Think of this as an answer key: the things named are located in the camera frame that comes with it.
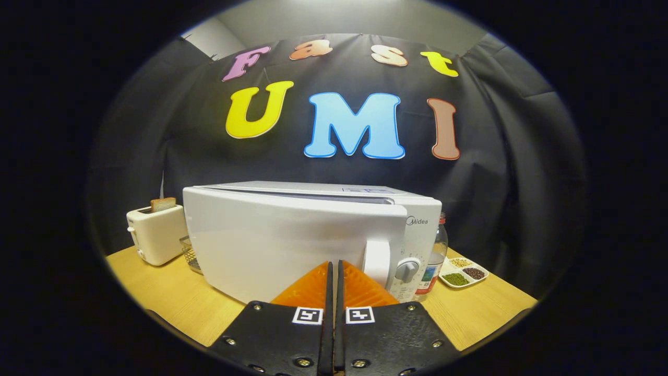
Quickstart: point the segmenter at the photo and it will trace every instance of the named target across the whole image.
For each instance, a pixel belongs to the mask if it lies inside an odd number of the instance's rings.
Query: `white toaster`
[[[129,211],[128,231],[139,257],[160,266],[182,253],[180,238],[188,235],[183,206],[151,213],[151,207]]]

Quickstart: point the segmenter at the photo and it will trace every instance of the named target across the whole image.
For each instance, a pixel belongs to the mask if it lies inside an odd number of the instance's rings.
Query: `bread slice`
[[[169,209],[176,206],[176,199],[173,197],[165,197],[163,199],[151,200],[151,213]]]

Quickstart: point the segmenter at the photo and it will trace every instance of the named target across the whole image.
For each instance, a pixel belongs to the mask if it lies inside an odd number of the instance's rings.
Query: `microwave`
[[[245,304],[338,260],[410,301],[441,212],[436,199],[389,187],[275,181],[186,187],[183,206],[205,280]]]

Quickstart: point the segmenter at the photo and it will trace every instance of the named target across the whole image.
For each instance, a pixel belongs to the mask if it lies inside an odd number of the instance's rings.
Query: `blue letter m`
[[[346,155],[352,155],[364,133],[369,130],[369,142],[362,153],[369,158],[400,159],[405,150],[397,136],[396,108],[401,100],[392,94],[370,95],[357,114],[339,93],[312,95],[309,102],[315,106],[313,140],[304,148],[311,158],[327,158],[336,154],[336,147],[329,142],[332,128]]]

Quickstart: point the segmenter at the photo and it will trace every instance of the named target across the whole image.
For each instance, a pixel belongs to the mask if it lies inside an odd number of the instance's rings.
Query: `white divided dish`
[[[470,265],[459,267],[459,266],[456,266],[452,263],[453,260],[465,260],[465,261],[469,262]],[[479,280],[473,279],[473,277],[469,276],[467,273],[465,273],[463,271],[466,268],[478,269],[479,271],[483,272],[485,275]],[[461,274],[468,281],[468,283],[463,284],[461,286],[457,286],[455,284],[451,284],[445,278],[443,278],[445,275],[452,274],[452,273]],[[464,258],[464,257],[457,257],[457,258],[452,258],[452,259],[446,258],[446,261],[443,263],[443,266],[441,267],[441,272],[439,273],[438,278],[440,278],[441,281],[443,281],[445,284],[447,284],[448,286],[450,286],[452,288],[462,288],[462,287],[469,287],[473,284],[476,284],[480,281],[483,281],[489,275],[490,275],[490,273],[487,271],[487,269],[485,269],[482,266],[476,264],[475,262],[473,262],[473,261],[471,261],[467,258]]]

